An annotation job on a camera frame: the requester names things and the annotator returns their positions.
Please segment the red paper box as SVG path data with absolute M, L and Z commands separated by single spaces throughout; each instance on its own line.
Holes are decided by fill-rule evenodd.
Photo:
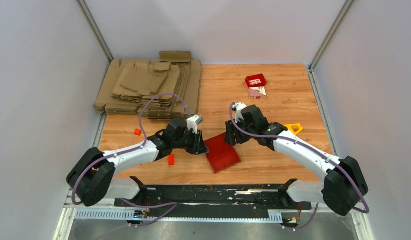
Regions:
M 226 133 L 221 133 L 205 141 L 209 149 L 206 158 L 215 174 L 241 163 L 239 154 L 232 145 L 225 142 L 225 137 Z

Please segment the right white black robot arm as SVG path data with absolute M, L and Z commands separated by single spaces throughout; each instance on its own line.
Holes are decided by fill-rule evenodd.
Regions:
M 282 207 L 291 209 L 300 202 L 311 202 L 325 204 L 340 216 L 352 210 L 370 213 L 365 200 L 369 187 L 355 158 L 327 153 L 302 140 L 286 126 L 268 122 L 256 105 L 232 102 L 229 117 L 225 136 L 229 145 L 255 140 L 260 146 L 290 157 L 319 177 L 319 182 L 288 181 L 279 194 Z

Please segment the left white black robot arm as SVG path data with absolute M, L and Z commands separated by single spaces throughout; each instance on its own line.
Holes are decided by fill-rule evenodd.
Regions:
M 132 167 L 153 163 L 170 156 L 175 149 L 183 149 L 191 155 L 209 152 L 199 125 L 202 116 L 188 119 L 176 118 L 165 129 L 138 144 L 118 150 L 100 151 L 88 149 L 66 177 L 72 188 L 74 205 L 91 207 L 103 199 L 126 199 L 140 207 L 147 200 L 147 193 L 134 177 L 117 178 L 116 175 Z

